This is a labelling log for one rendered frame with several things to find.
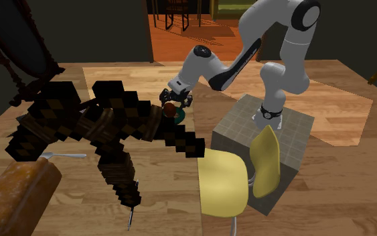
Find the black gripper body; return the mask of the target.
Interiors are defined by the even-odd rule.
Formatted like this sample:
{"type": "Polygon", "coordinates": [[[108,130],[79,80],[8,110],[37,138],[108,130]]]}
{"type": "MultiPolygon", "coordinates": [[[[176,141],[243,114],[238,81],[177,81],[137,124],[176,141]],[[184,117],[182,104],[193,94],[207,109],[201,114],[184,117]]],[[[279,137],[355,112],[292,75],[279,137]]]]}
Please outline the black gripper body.
{"type": "Polygon", "coordinates": [[[187,96],[189,95],[189,91],[183,89],[179,94],[177,94],[175,91],[169,91],[166,95],[167,101],[184,101],[187,99],[187,96]]]}

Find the brown round fruit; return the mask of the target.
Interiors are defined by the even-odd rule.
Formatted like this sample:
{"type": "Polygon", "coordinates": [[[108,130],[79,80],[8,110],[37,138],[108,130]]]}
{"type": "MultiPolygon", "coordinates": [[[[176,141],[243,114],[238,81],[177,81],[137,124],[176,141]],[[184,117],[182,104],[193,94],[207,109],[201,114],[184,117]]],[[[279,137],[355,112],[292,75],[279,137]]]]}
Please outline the brown round fruit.
{"type": "Polygon", "coordinates": [[[163,113],[166,117],[175,117],[177,113],[176,106],[170,102],[164,104],[163,113]]]}

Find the dark checkered wooden table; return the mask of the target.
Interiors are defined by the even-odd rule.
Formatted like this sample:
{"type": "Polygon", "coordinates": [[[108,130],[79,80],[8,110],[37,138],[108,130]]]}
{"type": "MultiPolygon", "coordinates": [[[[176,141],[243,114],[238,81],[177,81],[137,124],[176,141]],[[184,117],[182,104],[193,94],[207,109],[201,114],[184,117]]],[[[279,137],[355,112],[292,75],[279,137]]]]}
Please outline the dark checkered wooden table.
{"type": "Polygon", "coordinates": [[[71,82],[48,82],[21,119],[6,152],[18,162],[35,161],[47,146],[72,138],[87,139],[100,156],[98,169],[122,205],[141,203],[135,169],[123,140],[163,140],[188,158],[202,158],[205,141],[166,117],[163,109],[141,101],[119,80],[97,81],[95,98],[83,103],[71,82]]]}

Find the grey tiled robot stand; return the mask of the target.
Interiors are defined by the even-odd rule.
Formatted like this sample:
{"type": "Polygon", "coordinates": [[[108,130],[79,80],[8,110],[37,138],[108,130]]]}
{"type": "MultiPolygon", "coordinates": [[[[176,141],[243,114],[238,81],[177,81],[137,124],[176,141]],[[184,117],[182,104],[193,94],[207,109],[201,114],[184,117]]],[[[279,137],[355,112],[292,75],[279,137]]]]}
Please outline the grey tiled robot stand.
{"type": "MultiPolygon", "coordinates": [[[[240,156],[246,165],[248,177],[254,175],[249,157],[252,140],[261,132],[252,116],[262,100],[244,94],[227,112],[212,132],[211,148],[240,156]]],[[[255,198],[249,188],[248,206],[267,216],[297,175],[310,136],[314,118],[310,115],[283,108],[280,130],[275,131],[280,145],[281,179],[277,189],[263,198],[255,198]]]]}

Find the dark wooden chair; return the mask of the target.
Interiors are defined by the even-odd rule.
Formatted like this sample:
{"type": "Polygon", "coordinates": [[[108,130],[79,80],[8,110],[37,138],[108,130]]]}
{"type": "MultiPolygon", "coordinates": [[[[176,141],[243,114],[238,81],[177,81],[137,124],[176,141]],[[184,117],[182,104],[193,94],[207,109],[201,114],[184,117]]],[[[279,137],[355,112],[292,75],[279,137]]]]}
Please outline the dark wooden chair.
{"type": "Polygon", "coordinates": [[[169,30],[173,25],[174,15],[181,15],[182,31],[189,24],[189,0],[165,0],[165,28],[169,30]]]}

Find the yellow chair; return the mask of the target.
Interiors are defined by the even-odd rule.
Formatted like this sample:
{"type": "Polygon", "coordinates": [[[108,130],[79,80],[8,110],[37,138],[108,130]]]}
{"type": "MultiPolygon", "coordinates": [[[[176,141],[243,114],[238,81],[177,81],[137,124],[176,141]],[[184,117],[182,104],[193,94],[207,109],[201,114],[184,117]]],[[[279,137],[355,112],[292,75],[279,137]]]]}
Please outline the yellow chair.
{"type": "Polygon", "coordinates": [[[249,157],[255,170],[252,178],[248,178],[246,165],[236,154],[207,148],[204,157],[198,159],[201,212],[231,218],[230,236],[236,236],[236,217],[246,208],[249,188],[255,198],[262,198],[279,185],[280,147],[270,125],[253,139],[249,157]]]}

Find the olive green cabinet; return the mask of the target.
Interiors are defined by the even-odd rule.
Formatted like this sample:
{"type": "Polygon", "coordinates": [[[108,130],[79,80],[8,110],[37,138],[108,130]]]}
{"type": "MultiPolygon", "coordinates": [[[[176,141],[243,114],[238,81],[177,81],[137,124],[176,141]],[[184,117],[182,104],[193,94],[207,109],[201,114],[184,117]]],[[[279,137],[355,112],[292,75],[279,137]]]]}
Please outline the olive green cabinet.
{"type": "Polygon", "coordinates": [[[257,0],[210,0],[210,15],[217,19],[240,19],[257,0]]]}

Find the dark slim pen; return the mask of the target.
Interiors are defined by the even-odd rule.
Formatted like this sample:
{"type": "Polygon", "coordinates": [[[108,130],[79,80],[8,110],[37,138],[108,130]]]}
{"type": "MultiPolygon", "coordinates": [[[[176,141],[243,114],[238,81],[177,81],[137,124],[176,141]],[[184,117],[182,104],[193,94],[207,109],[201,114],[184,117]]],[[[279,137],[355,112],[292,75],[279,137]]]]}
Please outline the dark slim pen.
{"type": "MultiPolygon", "coordinates": [[[[138,190],[138,187],[139,187],[139,179],[137,179],[137,181],[136,181],[136,183],[135,183],[135,187],[136,187],[136,190],[138,190]]],[[[132,206],[132,207],[131,207],[131,210],[130,210],[130,213],[129,213],[129,221],[128,221],[128,224],[127,224],[127,230],[128,230],[128,231],[129,231],[130,228],[131,228],[131,223],[132,223],[132,219],[133,219],[134,208],[135,208],[135,206],[132,206]]]]}

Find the dark framed standing mirror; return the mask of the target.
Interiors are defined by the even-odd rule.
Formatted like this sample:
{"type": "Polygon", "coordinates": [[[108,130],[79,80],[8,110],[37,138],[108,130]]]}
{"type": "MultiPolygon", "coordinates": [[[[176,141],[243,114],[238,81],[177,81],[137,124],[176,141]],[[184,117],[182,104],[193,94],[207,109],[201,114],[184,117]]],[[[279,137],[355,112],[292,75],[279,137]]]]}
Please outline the dark framed standing mirror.
{"type": "Polygon", "coordinates": [[[0,64],[17,87],[9,102],[14,107],[33,101],[47,82],[64,71],[47,49],[26,0],[0,0],[0,64]]]}

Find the brown bread loaf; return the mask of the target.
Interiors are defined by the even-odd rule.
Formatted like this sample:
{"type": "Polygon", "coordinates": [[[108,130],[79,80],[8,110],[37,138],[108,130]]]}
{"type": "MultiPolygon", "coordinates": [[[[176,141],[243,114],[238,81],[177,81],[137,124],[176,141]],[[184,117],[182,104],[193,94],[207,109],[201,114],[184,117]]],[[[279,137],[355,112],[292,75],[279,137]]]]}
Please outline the brown bread loaf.
{"type": "Polygon", "coordinates": [[[0,236],[31,236],[61,178],[45,158],[12,162],[0,175],[0,236]]]}

